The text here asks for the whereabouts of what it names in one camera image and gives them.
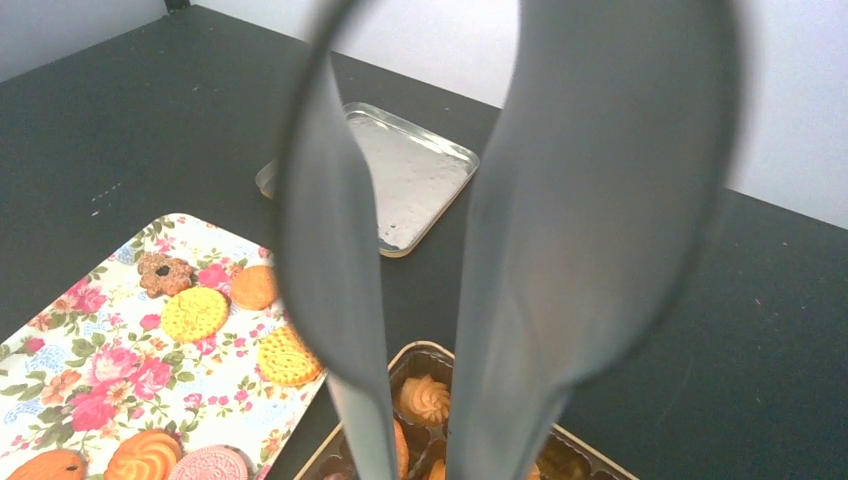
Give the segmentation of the white handled metal tongs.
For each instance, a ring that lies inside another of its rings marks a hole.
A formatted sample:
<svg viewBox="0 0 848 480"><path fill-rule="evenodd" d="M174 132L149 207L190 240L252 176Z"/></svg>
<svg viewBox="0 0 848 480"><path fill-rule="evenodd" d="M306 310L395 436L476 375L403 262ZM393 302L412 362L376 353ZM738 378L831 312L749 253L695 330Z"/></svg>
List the white handled metal tongs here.
<svg viewBox="0 0 848 480"><path fill-rule="evenodd" d="M328 370L359 476L398 475L372 180L321 11L282 117L271 246ZM708 239L739 117L730 1L524 1L510 89L472 185L447 440L451 479L522 479L575 386L670 309Z"/></svg>

